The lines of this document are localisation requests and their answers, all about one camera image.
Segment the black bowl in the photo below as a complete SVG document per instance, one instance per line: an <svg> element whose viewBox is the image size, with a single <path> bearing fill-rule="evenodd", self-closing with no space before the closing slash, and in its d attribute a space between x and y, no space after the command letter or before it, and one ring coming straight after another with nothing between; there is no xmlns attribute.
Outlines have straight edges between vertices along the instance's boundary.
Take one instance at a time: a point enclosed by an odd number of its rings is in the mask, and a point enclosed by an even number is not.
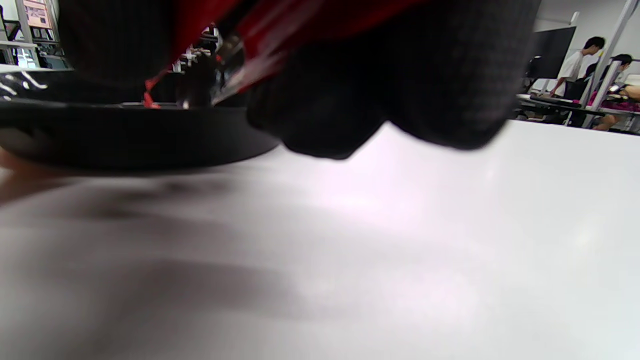
<svg viewBox="0 0 640 360"><path fill-rule="evenodd" d="M175 104L180 74L168 74L152 92ZM0 74L0 147L61 167L110 171L165 171L245 160L278 145L251 128L246 98L214 108L159 110L140 105L144 86L110 88L73 71Z"/></svg>

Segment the finger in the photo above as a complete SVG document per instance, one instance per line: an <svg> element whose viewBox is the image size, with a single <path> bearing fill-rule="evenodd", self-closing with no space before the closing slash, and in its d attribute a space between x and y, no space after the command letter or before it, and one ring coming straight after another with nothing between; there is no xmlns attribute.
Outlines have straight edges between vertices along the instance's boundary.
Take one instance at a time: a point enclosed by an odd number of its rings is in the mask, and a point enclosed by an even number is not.
<svg viewBox="0 0 640 360"><path fill-rule="evenodd" d="M281 73L250 90L249 123L292 151L348 158L383 123L362 91L363 51L358 41L300 49Z"/></svg>

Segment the wall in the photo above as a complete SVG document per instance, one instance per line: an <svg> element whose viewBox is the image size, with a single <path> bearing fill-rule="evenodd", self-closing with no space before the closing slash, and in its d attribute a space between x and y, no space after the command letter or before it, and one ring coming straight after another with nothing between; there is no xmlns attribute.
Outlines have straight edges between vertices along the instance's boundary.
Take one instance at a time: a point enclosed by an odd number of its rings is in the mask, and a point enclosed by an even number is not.
<svg viewBox="0 0 640 360"><path fill-rule="evenodd" d="M6 20L18 20L15 0L0 0L0 5L3 7L3 14Z"/></svg>
<svg viewBox="0 0 640 360"><path fill-rule="evenodd" d="M595 36L611 39L614 27L622 12L626 0L543 0L538 17L545 19L562 19L567 22L574 12L580 12L578 26L570 46L568 55L578 49L582 49L584 42ZM562 24L539 20L536 23L536 31L550 30L563 27ZM627 23L618 45L614 49L614 55L620 53L631 54L640 59L640 9ZM597 58L586 58L582 66L582 72L586 67L597 61ZM634 63L627 74L640 74L640 63Z"/></svg>

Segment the black hair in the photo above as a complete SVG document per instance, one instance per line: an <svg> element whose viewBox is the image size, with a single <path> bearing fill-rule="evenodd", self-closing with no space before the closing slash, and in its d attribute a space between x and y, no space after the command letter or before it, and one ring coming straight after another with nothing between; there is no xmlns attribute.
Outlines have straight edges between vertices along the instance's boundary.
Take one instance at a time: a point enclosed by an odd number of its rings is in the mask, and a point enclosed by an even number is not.
<svg viewBox="0 0 640 360"><path fill-rule="evenodd" d="M620 61L620 65L629 65L634 61L634 57L629 54L620 54L611 58L611 61Z"/></svg>
<svg viewBox="0 0 640 360"><path fill-rule="evenodd" d="M604 44L606 43L606 40L604 40L603 37L593 37L590 38L589 40L587 40L587 42L584 44L583 49L589 49L592 46L595 46L599 49L603 49L604 48Z"/></svg>

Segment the red fabric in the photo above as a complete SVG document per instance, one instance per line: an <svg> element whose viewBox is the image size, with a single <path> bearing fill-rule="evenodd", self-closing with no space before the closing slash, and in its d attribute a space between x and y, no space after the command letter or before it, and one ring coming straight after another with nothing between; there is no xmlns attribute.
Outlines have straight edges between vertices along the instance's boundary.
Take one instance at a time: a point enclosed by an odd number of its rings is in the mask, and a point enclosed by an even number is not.
<svg viewBox="0 0 640 360"><path fill-rule="evenodd" d="M427 0L262 0L238 28L248 57L261 55L268 42L278 50L313 40L348 37L365 31L407 7ZM218 22L239 0L175 0L176 21L173 59L198 40L202 30ZM287 33L290 25L293 33Z"/></svg>

